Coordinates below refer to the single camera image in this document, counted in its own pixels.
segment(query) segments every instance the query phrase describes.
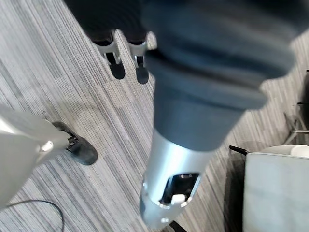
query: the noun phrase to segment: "floor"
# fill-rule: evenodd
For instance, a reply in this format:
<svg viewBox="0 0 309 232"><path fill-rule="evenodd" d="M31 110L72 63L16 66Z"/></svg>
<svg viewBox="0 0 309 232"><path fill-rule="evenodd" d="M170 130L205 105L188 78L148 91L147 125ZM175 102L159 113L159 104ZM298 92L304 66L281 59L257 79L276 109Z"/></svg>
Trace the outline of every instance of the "floor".
<svg viewBox="0 0 309 232"><path fill-rule="evenodd" d="M0 20L0 103L64 121L99 152L90 167L59 155L36 168L12 202L56 202L64 210L66 232L150 231L138 202L151 145L153 78L137 83L118 34L126 77L115 80L61 0L2 0ZM283 112L294 113L309 67L308 39L306 33L293 43L297 65L291 73L263 84L268 104L247 112L213 157L195 199L177 220L189 232L241 231L244 158L231 154L228 145L256 151L283 142ZM59 229L56 211L40 203L0 213L3 232Z"/></svg>

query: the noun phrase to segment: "black cable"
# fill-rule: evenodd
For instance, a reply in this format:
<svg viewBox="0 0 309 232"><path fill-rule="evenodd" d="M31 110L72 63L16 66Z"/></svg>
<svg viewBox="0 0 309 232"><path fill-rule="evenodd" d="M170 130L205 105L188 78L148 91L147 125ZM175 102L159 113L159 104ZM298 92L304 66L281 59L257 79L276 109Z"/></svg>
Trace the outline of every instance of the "black cable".
<svg viewBox="0 0 309 232"><path fill-rule="evenodd" d="M59 215L61 217L61 222L62 222L62 226L61 226L61 232L64 232L64 215L63 215L63 212L62 210L60 209L60 207L58 205L56 205L55 203L52 203L52 202L49 202L49 201L45 201L45 200L25 200L25 201L21 201L21 202L16 202L16 203L13 203L13 204L9 204L6 206L6 208L11 208L11 207L14 207L16 205L19 205L19 204L24 204L24 203L33 203L33 202L43 202L43 203L48 203L50 205L52 205L54 208L56 208L56 210L58 210L59 212Z"/></svg>

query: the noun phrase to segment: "black rubber foot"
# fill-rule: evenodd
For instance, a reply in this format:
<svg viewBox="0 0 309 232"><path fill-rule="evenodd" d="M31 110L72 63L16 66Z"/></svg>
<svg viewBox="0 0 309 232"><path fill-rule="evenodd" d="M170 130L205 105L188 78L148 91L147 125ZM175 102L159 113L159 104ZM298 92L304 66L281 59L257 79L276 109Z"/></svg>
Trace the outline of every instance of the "black rubber foot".
<svg viewBox="0 0 309 232"><path fill-rule="evenodd" d="M97 150L85 138L76 134L63 122L53 122L53 125L57 127L58 130L64 131L71 136L71 138L69 138L70 145L67 151L70 152L76 162L83 165L91 165L97 161Z"/></svg>
<svg viewBox="0 0 309 232"><path fill-rule="evenodd" d="M138 67L136 69L136 78L137 78L137 81L144 85L148 82L149 80L149 73L148 73L148 70L145 68L145 67Z"/></svg>
<svg viewBox="0 0 309 232"><path fill-rule="evenodd" d="M122 64L122 61L119 64L111 64L110 69L112 71L112 75L118 80L123 79L126 75L126 71L124 65Z"/></svg>

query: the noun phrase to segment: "gray carpet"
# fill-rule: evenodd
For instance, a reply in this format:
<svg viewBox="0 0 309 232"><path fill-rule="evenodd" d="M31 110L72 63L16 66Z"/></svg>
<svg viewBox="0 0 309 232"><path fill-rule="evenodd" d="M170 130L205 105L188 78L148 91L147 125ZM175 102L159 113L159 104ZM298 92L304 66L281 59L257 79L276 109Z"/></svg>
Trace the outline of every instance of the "gray carpet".
<svg viewBox="0 0 309 232"><path fill-rule="evenodd" d="M0 21L0 103L64 121L99 152L90 167L62 154L36 168L12 202L58 203L66 232L149 231L138 203L151 145L153 78L137 83L118 34L126 77L115 80L61 0L2 0ZM195 199L178 218L189 232L241 231L244 159L230 154L228 145L256 151L283 142L283 112L294 113L309 66L308 39L305 34L293 44L298 59L293 71L263 84L268 104L247 112L213 157ZM57 212L41 203L0 213L3 232L54 232L60 224Z"/></svg>

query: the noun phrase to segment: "metal bracket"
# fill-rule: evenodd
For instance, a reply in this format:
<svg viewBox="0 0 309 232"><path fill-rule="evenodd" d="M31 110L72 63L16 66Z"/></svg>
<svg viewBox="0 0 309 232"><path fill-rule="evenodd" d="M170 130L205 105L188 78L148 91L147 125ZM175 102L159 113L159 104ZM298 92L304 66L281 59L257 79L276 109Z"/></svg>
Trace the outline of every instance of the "metal bracket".
<svg viewBox="0 0 309 232"><path fill-rule="evenodd" d="M147 41L143 42L142 44L136 45L136 44L129 44L129 49L130 49L130 53L135 65L135 68L139 67L139 63L138 63L138 57L144 57L145 52L148 50L148 45L147 45ZM144 62L144 58L143 58L143 67L146 67L145 62Z"/></svg>
<svg viewBox="0 0 309 232"><path fill-rule="evenodd" d="M120 64L120 62L121 62L120 53L119 53L119 49L118 49L117 43L116 43L115 38L114 38L114 34L115 34L115 32L113 31L112 32L112 43L110 45L100 46L100 45L96 44L96 47L98 48L100 54L107 60L107 63L109 65L111 65L112 63L111 63L110 60L108 60L108 57L106 55L107 53L113 54L113 57L115 59L116 64Z"/></svg>

